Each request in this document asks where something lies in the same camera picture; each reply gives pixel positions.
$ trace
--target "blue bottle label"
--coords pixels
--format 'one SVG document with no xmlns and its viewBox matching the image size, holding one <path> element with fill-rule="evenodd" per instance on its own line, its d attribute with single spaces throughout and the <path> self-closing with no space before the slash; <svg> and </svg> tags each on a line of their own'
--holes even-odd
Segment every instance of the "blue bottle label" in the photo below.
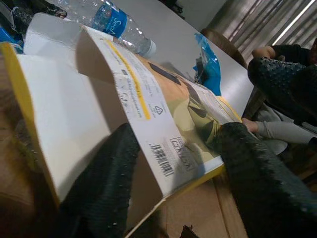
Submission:
<svg viewBox="0 0 317 238">
<path fill-rule="evenodd" d="M 111 16 L 103 32 L 119 38 L 125 29 L 127 23 L 127 15 L 119 8 L 117 8 L 113 3 L 109 3 L 111 4 Z M 97 11 L 95 19 L 104 14 L 106 8 L 108 8 L 108 6 L 106 5 L 106 3 L 104 3 Z"/>
</svg>

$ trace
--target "plastic water bottle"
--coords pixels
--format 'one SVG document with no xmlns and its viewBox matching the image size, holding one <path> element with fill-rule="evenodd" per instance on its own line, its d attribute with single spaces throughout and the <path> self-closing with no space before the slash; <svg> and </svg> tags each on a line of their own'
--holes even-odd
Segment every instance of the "plastic water bottle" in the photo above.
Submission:
<svg viewBox="0 0 317 238">
<path fill-rule="evenodd" d="M 107 0 L 47 0 L 67 11 L 67 18 L 118 38 L 129 50 L 146 58 L 156 51 L 135 21 Z"/>
</svg>

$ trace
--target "blue plastic bag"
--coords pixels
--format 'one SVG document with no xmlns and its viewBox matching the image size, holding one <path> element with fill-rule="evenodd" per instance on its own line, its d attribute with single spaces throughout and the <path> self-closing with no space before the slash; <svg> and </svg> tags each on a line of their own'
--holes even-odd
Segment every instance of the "blue plastic bag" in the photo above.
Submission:
<svg viewBox="0 0 317 238">
<path fill-rule="evenodd" d="M 210 89 L 216 96 L 221 96 L 221 75 L 218 58 L 210 48 L 208 40 L 205 36 L 199 33 L 195 33 L 195 38 L 202 49 L 201 54 L 204 66 L 204 79 L 200 81 L 200 83 Z"/>
</svg>

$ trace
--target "gray pants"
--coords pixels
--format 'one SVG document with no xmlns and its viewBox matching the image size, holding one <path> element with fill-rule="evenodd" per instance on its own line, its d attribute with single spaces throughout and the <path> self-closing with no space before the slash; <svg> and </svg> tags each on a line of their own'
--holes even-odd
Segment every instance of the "gray pants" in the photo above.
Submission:
<svg viewBox="0 0 317 238">
<path fill-rule="evenodd" d="M 256 121 L 259 128 L 258 134 L 276 154 L 285 150 L 287 142 L 308 144 L 311 138 L 317 137 L 265 104 L 260 108 Z"/>
</svg>

